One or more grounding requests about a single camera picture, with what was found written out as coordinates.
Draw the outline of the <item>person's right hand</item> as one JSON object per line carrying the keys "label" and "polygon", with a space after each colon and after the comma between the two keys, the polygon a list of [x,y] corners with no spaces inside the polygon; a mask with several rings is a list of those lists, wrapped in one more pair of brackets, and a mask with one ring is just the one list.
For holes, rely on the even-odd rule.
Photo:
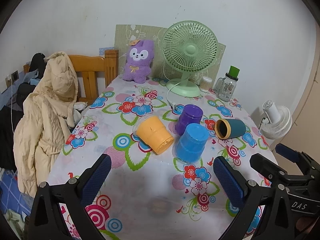
{"label": "person's right hand", "polygon": [[314,220],[310,217],[302,217],[297,220],[296,229],[298,230],[299,234],[296,239],[304,239],[311,232],[316,222],[317,220]]}

